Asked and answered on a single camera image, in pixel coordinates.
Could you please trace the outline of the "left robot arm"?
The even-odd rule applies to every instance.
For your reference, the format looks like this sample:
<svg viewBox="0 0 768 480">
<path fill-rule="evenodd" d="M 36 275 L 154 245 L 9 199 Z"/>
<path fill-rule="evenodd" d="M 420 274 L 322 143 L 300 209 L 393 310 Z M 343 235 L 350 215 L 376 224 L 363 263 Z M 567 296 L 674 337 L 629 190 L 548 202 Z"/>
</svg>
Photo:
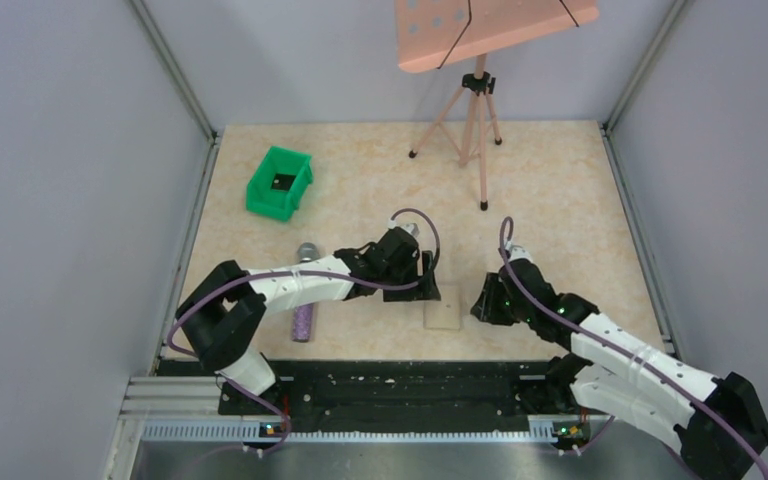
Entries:
<svg viewBox="0 0 768 480">
<path fill-rule="evenodd" d="M 272 315 L 328 301 L 380 292 L 386 302 L 438 301 L 436 255 L 421 250 L 402 226 L 376 242 L 271 270 L 244 270 L 235 261 L 217 265 L 178 307 L 182 331 L 203 369 L 258 396 L 277 376 L 252 345 L 261 322 Z"/>
</svg>

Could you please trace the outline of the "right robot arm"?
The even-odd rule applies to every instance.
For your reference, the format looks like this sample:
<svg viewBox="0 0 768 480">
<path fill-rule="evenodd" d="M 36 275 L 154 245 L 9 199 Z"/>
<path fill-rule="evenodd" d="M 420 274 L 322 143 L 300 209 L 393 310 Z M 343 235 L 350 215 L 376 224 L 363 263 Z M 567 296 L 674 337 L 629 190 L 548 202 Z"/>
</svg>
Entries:
<svg viewBox="0 0 768 480">
<path fill-rule="evenodd" d="M 741 479 L 768 447 L 768 421 L 753 384 L 692 367 L 636 338 L 574 293 L 558 293 L 516 258 L 485 276 L 471 313 L 522 323 L 566 350 L 546 380 L 557 394 L 655 438 L 700 479 Z"/>
</svg>

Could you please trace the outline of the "beige card holder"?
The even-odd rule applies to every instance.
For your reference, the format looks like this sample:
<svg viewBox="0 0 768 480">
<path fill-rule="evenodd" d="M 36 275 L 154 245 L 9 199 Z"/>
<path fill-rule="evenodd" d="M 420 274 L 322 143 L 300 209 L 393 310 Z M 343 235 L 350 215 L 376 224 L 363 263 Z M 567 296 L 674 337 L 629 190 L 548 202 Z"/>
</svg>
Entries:
<svg viewBox="0 0 768 480">
<path fill-rule="evenodd" d="M 440 299 L 429 300 L 423 307 L 423 327 L 426 330 L 460 331 L 462 328 L 461 287 L 443 284 Z"/>
</svg>

